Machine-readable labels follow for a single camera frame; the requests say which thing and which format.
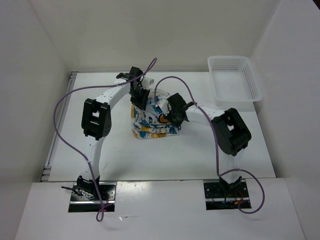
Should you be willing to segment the colourful patterned shorts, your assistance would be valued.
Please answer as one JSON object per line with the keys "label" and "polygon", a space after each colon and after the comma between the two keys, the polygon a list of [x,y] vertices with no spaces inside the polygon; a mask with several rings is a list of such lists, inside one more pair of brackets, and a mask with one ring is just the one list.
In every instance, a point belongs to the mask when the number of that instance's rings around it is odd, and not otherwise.
{"label": "colourful patterned shorts", "polygon": [[137,139],[157,139],[177,136],[180,126],[174,126],[165,119],[162,110],[157,108],[156,102],[168,98],[170,94],[164,90],[150,91],[146,109],[142,110],[135,105],[131,106],[132,132]]}

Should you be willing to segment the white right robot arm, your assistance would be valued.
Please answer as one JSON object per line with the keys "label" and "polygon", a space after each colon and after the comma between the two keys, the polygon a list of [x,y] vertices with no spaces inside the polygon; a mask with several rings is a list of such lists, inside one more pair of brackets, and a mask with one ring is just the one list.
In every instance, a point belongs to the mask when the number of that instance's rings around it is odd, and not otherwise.
{"label": "white right robot arm", "polygon": [[242,157],[252,139],[244,120],[235,108],[219,110],[187,103],[179,93],[160,100],[157,106],[164,117],[174,126],[183,122],[195,122],[211,127],[214,131],[216,174],[219,177],[219,191],[230,197],[237,191],[242,176]]}

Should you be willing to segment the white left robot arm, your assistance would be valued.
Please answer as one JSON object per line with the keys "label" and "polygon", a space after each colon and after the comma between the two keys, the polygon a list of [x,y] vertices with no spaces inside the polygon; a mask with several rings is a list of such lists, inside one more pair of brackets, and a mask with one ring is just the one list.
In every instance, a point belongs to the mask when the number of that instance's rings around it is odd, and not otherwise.
{"label": "white left robot arm", "polygon": [[77,188],[89,200],[100,194],[99,164],[101,150],[106,136],[112,128],[111,111],[127,94],[131,104],[145,110],[153,80],[143,77],[143,71],[132,67],[128,73],[116,76],[115,86],[108,88],[94,99],[86,99],[83,105],[81,127],[85,135],[85,152],[90,166],[86,167],[76,181]]}

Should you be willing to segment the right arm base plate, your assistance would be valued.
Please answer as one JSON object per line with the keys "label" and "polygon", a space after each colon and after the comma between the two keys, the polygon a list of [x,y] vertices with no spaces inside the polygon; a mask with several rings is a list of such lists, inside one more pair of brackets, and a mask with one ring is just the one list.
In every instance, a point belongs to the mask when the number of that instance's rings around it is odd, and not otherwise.
{"label": "right arm base plate", "polygon": [[203,189],[207,211],[233,210],[237,209],[238,205],[245,210],[252,208],[245,180],[242,180],[240,185],[226,196],[218,180],[204,181]]}

